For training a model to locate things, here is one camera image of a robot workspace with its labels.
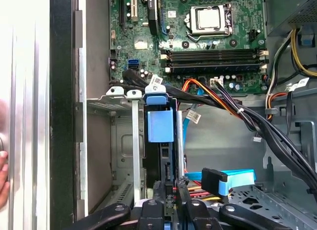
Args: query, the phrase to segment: cpu socket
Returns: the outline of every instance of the cpu socket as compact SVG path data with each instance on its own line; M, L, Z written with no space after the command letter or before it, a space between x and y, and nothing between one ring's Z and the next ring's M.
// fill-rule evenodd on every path
M233 33L231 4L193 6L184 22L189 30L186 35L195 42L201 38L230 36Z

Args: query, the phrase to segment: cable tie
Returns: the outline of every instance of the cable tie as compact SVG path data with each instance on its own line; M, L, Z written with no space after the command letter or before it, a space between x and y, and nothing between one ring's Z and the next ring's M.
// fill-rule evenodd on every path
M241 108L241 109L239 109L239 110L237 111L237 114L239 114L239 113L241 113L241 112L243 112L243 111L244 111L244 109Z

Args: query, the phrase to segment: screw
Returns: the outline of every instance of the screw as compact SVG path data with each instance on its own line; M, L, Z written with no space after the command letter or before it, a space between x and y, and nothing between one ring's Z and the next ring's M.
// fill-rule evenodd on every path
M192 204L193 204L194 206L200 205L200 203L199 203L197 200L194 200L194 201L192 202Z
M232 206L226 206L226 210L229 212L234 212L236 209L233 208Z
M155 202L155 201L150 201L149 202L149 205L156 205L157 204L157 202Z
M119 206L119 207L116 207L116 209L115 209L116 211L122 211L122 210L124 210L124 208L123 207L121 207L121 206Z

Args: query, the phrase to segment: silver metal frame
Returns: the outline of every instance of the silver metal frame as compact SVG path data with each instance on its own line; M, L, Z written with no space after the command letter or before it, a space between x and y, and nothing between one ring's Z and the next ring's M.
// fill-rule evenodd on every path
M0 137L10 182L1 229L49 230L50 0L0 0L0 44Z

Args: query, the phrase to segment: hand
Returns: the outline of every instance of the hand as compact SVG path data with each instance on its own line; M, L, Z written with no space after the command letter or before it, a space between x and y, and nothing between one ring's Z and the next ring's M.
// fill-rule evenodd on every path
M8 164L5 163L8 153L5 151L0 152L0 209L5 206L10 190L10 183L6 181L8 177Z

